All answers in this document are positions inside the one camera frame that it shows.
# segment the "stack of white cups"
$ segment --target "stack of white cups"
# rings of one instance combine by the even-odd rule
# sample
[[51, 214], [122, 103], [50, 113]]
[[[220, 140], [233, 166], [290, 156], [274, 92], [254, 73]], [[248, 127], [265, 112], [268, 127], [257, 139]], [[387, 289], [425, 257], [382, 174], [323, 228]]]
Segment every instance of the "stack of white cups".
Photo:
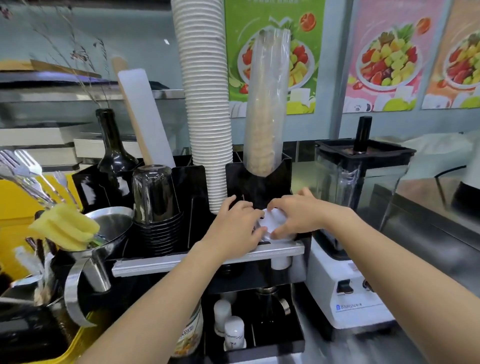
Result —
[[210, 211], [227, 197], [232, 162], [223, 0], [171, 0], [193, 163], [205, 167]]

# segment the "white blender base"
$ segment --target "white blender base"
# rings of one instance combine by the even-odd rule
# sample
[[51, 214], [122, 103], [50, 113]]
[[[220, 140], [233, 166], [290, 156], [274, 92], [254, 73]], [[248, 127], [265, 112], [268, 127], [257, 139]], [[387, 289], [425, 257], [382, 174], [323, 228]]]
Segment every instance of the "white blender base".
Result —
[[[337, 292], [338, 282], [348, 279], [353, 292]], [[365, 284], [353, 261], [331, 258], [314, 238], [305, 283], [335, 329], [366, 328], [395, 320], [380, 297]]]

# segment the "dark glass bottle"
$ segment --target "dark glass bottle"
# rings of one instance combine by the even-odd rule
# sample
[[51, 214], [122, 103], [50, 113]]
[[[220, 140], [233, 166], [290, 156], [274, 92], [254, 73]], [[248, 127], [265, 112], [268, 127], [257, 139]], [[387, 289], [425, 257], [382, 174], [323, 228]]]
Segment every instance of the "dark glass bottle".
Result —
[[97, 109], [95, 114], [102, 129], [105, 145], [105, 155], [98, 164], [98, 169], [100, 172], [106, 173], [109, 179], [115, 179], [119, 173], [133, 170], [138, 161], [123, 148], [114, 111]]

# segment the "clear plastic sleeve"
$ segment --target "clear plastic sleeve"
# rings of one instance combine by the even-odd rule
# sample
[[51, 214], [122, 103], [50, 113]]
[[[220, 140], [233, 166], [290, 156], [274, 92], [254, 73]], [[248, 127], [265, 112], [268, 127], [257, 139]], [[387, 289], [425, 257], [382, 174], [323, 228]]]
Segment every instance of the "clear plastic sleeve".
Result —
[[243, 163], [261, 177], [282, 162], [289, 50], [288, 29], [262, 30], [253, 46]]

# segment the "blender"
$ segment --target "blender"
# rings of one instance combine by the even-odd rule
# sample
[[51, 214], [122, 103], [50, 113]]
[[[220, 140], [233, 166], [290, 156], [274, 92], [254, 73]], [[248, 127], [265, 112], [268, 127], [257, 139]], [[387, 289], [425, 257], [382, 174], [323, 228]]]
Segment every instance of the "blender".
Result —
[[[355, 139], [318, 141], [316, 197], [352, 208], [371, 226], [379, 229], [398, 182], [407, 173], [415, 150], [369, 140], [371, 117], [361, 117]], [[381, 191], [387, 203], [378, 208]], [[347, 252], [326, 230], [313, 233], [306, 279], [311, 302], [324, 320], [321, 333], [373, 331], [395, 322], [390, 311], [348, 257]]]

